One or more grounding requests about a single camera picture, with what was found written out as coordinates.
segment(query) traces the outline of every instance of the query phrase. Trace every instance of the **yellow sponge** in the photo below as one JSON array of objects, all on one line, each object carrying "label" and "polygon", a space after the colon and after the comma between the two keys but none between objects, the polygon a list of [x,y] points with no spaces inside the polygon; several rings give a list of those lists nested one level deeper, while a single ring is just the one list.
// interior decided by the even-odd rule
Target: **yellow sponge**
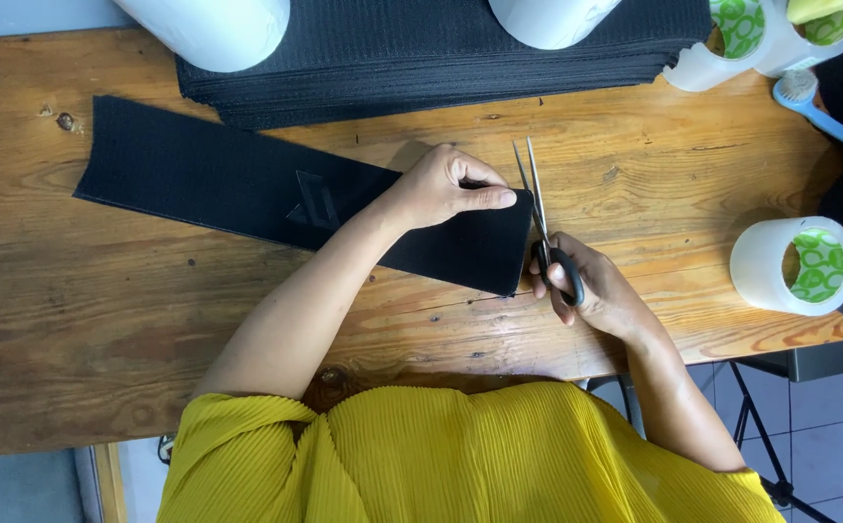
[{"label": "yellow sponge", "polygon": [[789,0],[786,18],[799,25],[843,10],[843,0]]}]

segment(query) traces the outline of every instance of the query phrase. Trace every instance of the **scissors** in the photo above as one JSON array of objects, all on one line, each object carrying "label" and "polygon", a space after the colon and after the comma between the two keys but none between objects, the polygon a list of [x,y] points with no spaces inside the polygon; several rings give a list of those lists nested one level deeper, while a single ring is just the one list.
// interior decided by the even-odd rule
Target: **scissors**
[{"label": "scissors", "polygon": [[528,142],[528,158],[531,160],[531,180],[534,182],[532,188],[528,184],[528,178],[524,174],[524,165],[521,164],[521,156],[518,153],[518,146],[515,141],[511,141],[511,147],[515,149],[515,159],[518,161],[518,170],[521,173],[521,182],[524,188],[534,193],[535,204],[531,208],[531,218],[535,221],[535,227],[540,234],[540,239],[531,244],[531,258],[537,258],[537,264],[540,267],[540,279],[544,281],[548,291],[552,289],[551,280],[547,278],[547,269],[552,263],[559,263],[560,267],[564,268],[565,277],[570,280],[570,285],[573,287],[574,296],[570,296],[564,291],[560,292],[564,303],[571,307],[576,307],[583,303],[585,294],[583,292],[583,281],[579,278],[579,271],[577,265],[573,262],[563,249],[551,246],[551,241],[547,238],[547,222],[544,220],[544,201],[540,197],[540,183],[537,181],[537,166],[535,164],[535,152],[531,146],[531,136],[527,137]]}]

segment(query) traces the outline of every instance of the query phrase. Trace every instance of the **hand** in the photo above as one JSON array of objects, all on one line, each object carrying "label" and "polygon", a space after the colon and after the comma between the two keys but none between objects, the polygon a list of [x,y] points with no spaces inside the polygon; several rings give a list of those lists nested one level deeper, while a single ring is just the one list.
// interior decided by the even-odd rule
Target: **hand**
[{"label": "hand", "polygon": [[[460,182],[486,186],[462,189]],[[422,156],[378,201],[407,231],[443,223],[465,210],[511,207],[516,199],[495,169],[442,143]]]},{"label": "hand", "polygon": [[[661,327],[654,313],[607,256],[563,232],[552,234],[550,241],[552,246],[561,248],[577,264],[586,294],[578,307],[567,306],[560,291],[572,296],[573,286],[564,276],[564,269],[559,263],[548,267],[553,310],[565,324],[573,325],[579,315],[590,326],[628,343],[641,342],[652,329]],[[531,260],[529,272],[535,297],[543,298],[547,288],[541,280],[537,259]]]}]

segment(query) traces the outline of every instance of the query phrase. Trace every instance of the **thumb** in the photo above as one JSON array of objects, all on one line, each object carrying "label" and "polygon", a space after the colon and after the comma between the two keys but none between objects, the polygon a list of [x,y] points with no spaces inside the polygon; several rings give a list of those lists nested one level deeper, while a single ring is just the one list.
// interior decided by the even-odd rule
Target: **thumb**
[{"label": "thumb", "polygon": [[551,266],[547,268],[547,279],[551,280],[551,285],[560,291],[573,296],[573,284],[567,279],[564,268],[560,267],[559,263],[551,263]]},{"label": "thumb", "polygon": [[482,189],[461,189],[459,212],[484,210],[486,208],[508,208],[515,205],[518,196],[508,187],[483,187]]}]

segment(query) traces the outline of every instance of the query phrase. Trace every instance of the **white roll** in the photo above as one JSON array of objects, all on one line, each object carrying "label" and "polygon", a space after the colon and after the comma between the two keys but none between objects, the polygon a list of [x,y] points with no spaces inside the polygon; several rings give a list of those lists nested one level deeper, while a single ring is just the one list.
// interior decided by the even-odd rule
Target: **white roll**
[{"label": "white roll", "polygon": [[563,49],[582,40],[621,0],[489,0],[502,27],[526,46]]},{"label": "white roll", "polygon": [[186,62],[216,73],[262,62],[289,21],[289,0],[114,1]]},{"label": "white roll", "polygon": [[[799,276],[788,288],[782,263],[789,244],[799,251]],[[731,280],[755,307],[826,315],[843,305],[843,227],[820,216],[755,223],[731,251]]]},{"label": "white roll", "polygon": [[772,0],[713,0],[709,7],[724,39],[724,56],[702,43],[681,50],[676,67],[663,68],[663,78],[684,91],[712,89],[740,75],[764,59],[776,37]]},{"label": "white roll", "polygon": [[754,66],[766,77],[782,77],[789,69],[807,69],[843,53],[843,11],[802,24],[805,36],[786,18],[787,0],[774,0],[776,38]]}]

